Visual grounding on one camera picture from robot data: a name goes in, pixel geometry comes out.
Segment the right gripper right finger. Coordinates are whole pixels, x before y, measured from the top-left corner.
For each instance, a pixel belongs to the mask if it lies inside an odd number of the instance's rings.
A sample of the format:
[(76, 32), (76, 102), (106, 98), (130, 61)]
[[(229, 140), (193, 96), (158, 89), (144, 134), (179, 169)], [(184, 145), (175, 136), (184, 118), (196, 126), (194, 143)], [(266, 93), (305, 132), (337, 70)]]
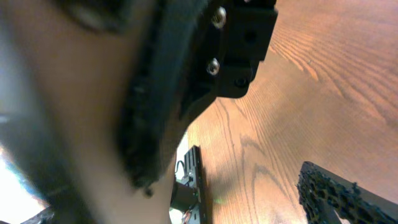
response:
[(312, 162), (302, 164), (299, 204), (309, 223), (397, 224), (397, 204)]

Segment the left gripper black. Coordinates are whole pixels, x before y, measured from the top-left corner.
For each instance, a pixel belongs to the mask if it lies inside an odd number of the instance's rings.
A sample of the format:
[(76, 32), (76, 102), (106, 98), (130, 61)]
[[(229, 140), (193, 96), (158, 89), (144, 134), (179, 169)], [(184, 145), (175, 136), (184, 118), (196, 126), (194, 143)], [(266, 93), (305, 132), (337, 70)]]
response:
[(181, 180), (174, 179), (170, 208), (183, 213), (182, 223), (207, 224), (206, 187), (199, 146), (184, 155)]

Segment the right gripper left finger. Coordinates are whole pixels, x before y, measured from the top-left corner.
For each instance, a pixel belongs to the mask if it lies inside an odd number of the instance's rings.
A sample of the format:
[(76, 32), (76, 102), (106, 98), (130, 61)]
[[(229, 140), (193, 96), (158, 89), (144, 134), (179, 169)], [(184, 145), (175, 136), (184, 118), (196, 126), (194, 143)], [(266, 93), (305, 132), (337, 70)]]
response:
[(159, 3), (117, 131), (134, 188), (164, 176), (185, 131), (212, 102), (248, 92), (277, 16), (272, 0)]

